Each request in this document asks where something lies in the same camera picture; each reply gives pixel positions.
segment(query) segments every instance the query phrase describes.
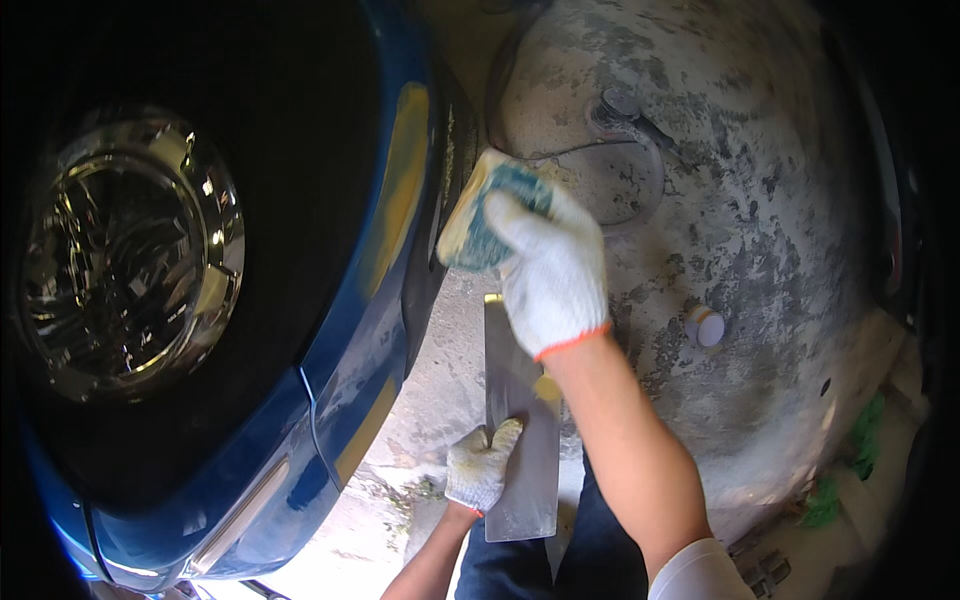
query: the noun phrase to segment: forearm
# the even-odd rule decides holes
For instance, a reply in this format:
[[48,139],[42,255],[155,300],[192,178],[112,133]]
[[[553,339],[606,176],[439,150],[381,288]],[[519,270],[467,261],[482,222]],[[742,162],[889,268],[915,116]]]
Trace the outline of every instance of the forearm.
[[601,493],[643,551],[653,581],[674,554],[711,535],[693,459],[610,338],[589,338],[543,364],[564,392]]
[[446,598],[460,546],[476,518],[468,508],[448,502],[423,548],[390,583],[383,599]]

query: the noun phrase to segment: person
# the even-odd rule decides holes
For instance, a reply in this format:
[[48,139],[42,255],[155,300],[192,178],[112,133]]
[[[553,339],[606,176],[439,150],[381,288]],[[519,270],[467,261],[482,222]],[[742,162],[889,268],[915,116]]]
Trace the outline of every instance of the person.
[[753,599],[710,532],[693,459],[607,335],[596,221],[565,193],[554,195],[548,218],[502,193],[484,211],[514,252],[500,275],[516,340],[554,377],[583,439],[573,534],[556,581],[543,540],[485,542],[483,514],[503,492],[522,423],[505,420],[490,446],[478,427],[449,449],[444,514],[383,598],[444,598],[469,533],[457,598]]

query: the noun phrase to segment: white work glove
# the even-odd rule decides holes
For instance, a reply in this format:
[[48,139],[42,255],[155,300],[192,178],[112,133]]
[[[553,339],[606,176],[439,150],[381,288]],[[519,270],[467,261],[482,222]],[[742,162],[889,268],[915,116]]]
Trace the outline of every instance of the white work glove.
[[554,187],[548,217],[502,192],[488,194],[484,214],[514,251],[500,265],[503,304],[535,361],[610,329],[603,233],[566,190]]
[[454,502],[483,516],[503,494],[507,460],[523,431],[520,419],[507,419],[487,446],[487,427],[480,425],[446,453],[446,491]]

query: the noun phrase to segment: blue jeans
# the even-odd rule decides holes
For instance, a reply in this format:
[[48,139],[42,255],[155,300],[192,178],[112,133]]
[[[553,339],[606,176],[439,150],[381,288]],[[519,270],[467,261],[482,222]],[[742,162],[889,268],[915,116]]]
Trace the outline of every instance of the blue jeans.
[[470,529],[457,600],[646,598],[647,571],[636,543],[597,488],[584,451],[584,488],[554,583],[543,539],[487,543],[484,519]]

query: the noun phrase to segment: hand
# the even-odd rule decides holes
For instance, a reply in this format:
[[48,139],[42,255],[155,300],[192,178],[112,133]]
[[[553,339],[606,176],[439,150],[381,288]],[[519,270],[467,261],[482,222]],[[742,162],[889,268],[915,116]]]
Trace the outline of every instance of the hand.
[[502,192],[487,197],[484,214],[515,253],[500,266],[503,303],[534,360],[610,329],[603,233],[585,208],[555,187],[546,218]]
[[503,494],[507,460],[523,431],[520,419],[507,419],[487,446],[487,427],[480,425],[446,453],[447,498],[480,516],[493,508]]

